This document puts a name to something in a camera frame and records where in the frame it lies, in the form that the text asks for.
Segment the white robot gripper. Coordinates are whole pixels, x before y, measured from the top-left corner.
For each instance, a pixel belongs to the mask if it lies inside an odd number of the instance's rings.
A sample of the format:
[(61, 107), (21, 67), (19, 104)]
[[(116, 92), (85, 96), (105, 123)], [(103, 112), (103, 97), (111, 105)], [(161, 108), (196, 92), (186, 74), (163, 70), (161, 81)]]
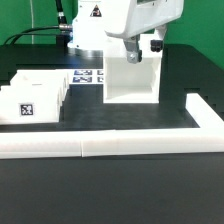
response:
[(110, 37), (127, 39), (127, 61), (137, 64), (142, 61), (140, 38), (132, 36), (157, 27), (150, 44), (152, 52), (160, 52), (167, 31), (164, 24), (180, 18), (183, 8), (184, 0), (104, 0), (104, 30)]

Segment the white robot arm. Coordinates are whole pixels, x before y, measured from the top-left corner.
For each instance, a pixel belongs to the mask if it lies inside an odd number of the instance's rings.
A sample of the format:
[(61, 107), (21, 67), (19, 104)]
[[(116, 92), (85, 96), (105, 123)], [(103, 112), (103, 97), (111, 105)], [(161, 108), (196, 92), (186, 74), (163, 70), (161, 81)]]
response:
[(106, 37), (124, 42), (129, 63), (140, 63), (140, 35), (155, 30), (151, 50), (160, 52), (166, 25), (179, 19), (184, 0), (78, 0), (78, 13), (72, 22), (72, 41), (76, 55), (103, 57)]

